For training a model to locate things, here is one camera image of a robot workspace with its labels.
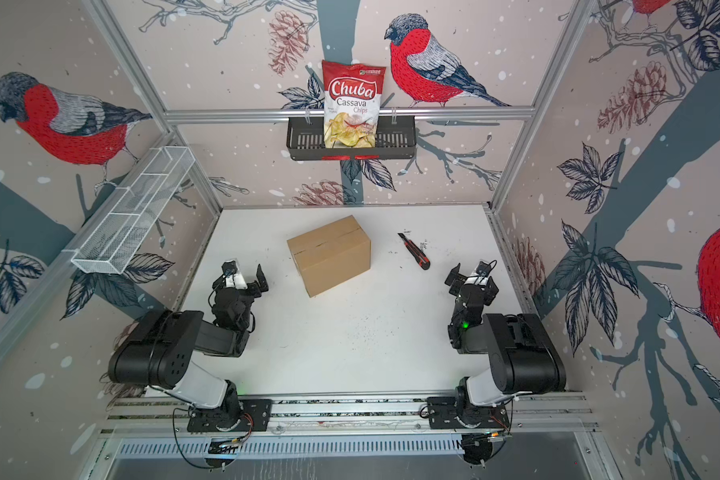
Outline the red black utility knife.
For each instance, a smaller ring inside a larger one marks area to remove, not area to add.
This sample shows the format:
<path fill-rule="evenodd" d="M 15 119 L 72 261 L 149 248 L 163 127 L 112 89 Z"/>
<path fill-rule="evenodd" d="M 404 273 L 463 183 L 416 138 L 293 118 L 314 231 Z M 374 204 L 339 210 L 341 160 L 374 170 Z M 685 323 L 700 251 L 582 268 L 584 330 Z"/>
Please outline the red black utility knife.
<path fill-rule="evenodd" d="M 398 236 L 403 241 L 406 249 L 412 255 L 416 263 L 422 270 L 428 270 L 431 266 L 431 262 L 426 254 L 410 239 L 408 239 L 403 233 L 399 233 Z"/>

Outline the brown cardboard express box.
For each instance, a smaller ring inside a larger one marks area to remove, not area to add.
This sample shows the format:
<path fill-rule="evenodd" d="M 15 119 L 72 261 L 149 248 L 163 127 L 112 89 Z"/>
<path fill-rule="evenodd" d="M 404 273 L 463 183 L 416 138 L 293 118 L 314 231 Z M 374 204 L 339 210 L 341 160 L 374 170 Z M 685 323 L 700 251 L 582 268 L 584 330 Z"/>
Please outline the brown cardboard express box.
<path fill-rule="evenodd" d="M 372 243 L 354 216 L 293 237 L 287 245 L 310 298 L 371 268 Z"/>

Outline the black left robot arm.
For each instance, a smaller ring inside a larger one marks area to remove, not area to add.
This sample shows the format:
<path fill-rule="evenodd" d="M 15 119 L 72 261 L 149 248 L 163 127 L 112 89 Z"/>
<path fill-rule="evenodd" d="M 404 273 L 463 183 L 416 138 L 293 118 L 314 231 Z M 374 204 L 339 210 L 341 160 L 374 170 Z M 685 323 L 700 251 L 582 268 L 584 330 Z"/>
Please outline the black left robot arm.
<path fill-rule="evenodd" d="M 109 361 L 109 380 L 141 385 L 181 400 L 196 414 L 219 414 L 236 422 L 243 415 L 237 387 L 192 360 L 194 353 L 238 358 L 256 329 L 252 306 L 269 291 L 261 266 L 247 280 L 239 262 L 222 264 L 208 297 L 213 320 L 198 310 L 146 314 L 117 347 Z"/>

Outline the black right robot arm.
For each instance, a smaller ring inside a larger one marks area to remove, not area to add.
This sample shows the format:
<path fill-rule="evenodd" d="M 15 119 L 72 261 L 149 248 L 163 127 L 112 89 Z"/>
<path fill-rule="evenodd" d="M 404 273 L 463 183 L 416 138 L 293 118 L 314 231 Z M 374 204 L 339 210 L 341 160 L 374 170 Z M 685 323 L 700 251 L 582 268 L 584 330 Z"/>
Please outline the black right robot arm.
<path fill-rule="evenodd" d="M 451 347 L 488 361 L 485 371 L 456 387 L 456 411 L 471 423 L 518 396 L 562 392 L 567 384 L 563 362 L 538 315 L 484 311 L 499 293 L 492 277 L 496 266 L 495 260 L 481 261 L 468 275 L 455 266 L 444 281 L 455 298 L 447 327 Z"/>

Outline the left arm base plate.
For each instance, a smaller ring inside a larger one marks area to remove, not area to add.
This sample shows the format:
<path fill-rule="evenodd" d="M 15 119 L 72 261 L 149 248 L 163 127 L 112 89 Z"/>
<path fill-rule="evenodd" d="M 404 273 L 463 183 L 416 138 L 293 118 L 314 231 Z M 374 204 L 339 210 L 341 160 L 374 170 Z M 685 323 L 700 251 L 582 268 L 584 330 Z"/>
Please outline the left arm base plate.
<path fill-rule="evenodd" d="M 264 432 L 269 424 L 272 406 L 271 399 L 242 399 L 215 409 L 191 407 L 187 431 L 212 434 Z"/>

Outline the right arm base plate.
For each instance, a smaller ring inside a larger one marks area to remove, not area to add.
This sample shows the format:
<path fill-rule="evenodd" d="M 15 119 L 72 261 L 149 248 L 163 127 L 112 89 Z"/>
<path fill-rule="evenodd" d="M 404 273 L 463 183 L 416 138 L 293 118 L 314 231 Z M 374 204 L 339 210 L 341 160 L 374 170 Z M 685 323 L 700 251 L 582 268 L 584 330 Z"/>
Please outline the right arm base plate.
<path fill-rule="evenodd" d="M 503 406 L 474 406 L 455 396 L 428 397 L 419 415 L 433 430 L 508 430 L 510 427 L 508 411 Z"/>

